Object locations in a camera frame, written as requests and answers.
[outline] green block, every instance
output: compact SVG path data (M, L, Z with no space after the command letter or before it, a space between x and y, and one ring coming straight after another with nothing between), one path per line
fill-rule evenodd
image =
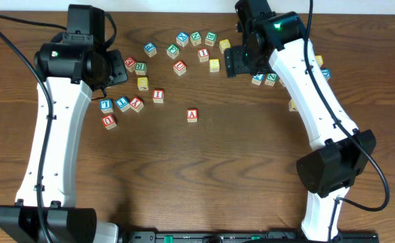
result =
M196 41L196 40L198 40L198 39L201 39L202 36L200 35L200 33L194 32L194 33L191 34L191 38L192 38L194 41Z
M164 236L164 243L173 243L173 236Z
M136 64L136 70L144 70L146 68L146 64L145 63L137 63Z
M277 81L278 75L277 74L267 74L266 79L271 81Z
M175 44L171 44L167 50L171 53L171 54L175 54L176 52L179 51L179 47L176 46Z
M212 32L208 32L208 34L206 35L206 39L208 39L210 41L215 41L215 39L217 39L217 34L216 33L212 33Z

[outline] brown tabletop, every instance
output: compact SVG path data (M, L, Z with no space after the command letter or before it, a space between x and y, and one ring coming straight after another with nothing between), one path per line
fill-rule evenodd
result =
M13 16L66 25L66 13L13 12ZM109 98L144 99L140 113L121 113L107 131L99 102L83 123L77 158L77 207L91 207L99 220L127 228L159 231L257 231L298 227L307 191L296 160L311 152L300 115L289 112L290 96L279 83L251 84L251 76L226 78L218 41L239 45L236 14L112 13L118 34L113 48L124 58L148 64L149 88L162 88L165 103L138 91L135 73L108 89ZM0 29L32 59L56 29L0 20ZM187 72L178 76L166 48L180 31L218 33L214 47L180 48ZM108 25L107 35L111 34ZM379 213L342 206L341 230L375 230L381 242L395 242L395 16L315 15L315 52L329 68L332 90L360 129L377 138L374 158L383 169L392 200ZM143 45L158 54L149 58ZM209 73L197 49L208 47L221 69ZM0 205L12 205L28 164L37 112L36 80L0 39ZM186 110L197 108L190 124ZM370 164L348 198L370 207L384 199ZM0 230L0 242L10 242Z

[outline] wooden surface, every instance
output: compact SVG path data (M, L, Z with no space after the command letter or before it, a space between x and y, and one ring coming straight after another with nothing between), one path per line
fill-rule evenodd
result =
M66 13L12 13L28 20L66 24ZM288 111L280 84L255 86L249 75L227 79L218 42L241 42L234 14L113 13L118 35L113 48L124 58L148 64L150 89L165 90L154 104L140 92L136 74L108 90L109 97L144 99L140 113L121 113L107 131L99 103L89 105L77 159L78 207L92 207L103 221L160 231L268 230L298 227L307 191L296 160L310 153L298 113ZM32 59L57 30L0 20L0 29ZM179 31L218 33L214 47L180 48L187 72L178 76L166 48ZM343 205L341 230L376 230L381 242L395 242L395 16L316 15L311 37L330 68L330 85L360 129L377 138L374 157L390 183L392 200L379 213ZM153 41L149 58L143 45ZM197 49L220 58L209 73ZM0 40L0 205L12 205L24 177L36 121L36 80ZM197 108L189 124L186 110ZM381 182L368 164L348 198L378 206ZM10 239L0 230L0 242Z

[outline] white wall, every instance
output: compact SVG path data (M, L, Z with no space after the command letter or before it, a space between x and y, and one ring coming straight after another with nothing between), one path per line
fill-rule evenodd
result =
M0 0L0 10L65 11L68 4L87 4L105 11L233 13L237 0ZM308 0L268 0L273 11L308 12ZM322 14L395 14L395 0L315 0Z

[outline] green light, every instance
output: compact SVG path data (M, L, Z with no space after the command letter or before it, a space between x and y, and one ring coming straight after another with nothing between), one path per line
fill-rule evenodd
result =
M273 27L275 27L276 30L281 30L281 23L275 23Z

